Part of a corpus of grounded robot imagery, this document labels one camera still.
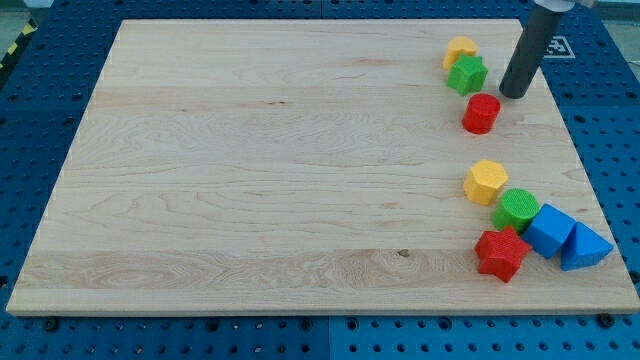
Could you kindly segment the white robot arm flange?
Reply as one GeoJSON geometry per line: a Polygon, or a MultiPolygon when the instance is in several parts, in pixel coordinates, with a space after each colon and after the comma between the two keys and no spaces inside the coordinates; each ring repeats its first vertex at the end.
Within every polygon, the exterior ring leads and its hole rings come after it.
{"type": "Polygon", "coordinates": [[[567,12],[576,5],[592,8],[598,0],[533,0],[533,2],[553,12],[567,12]]]}

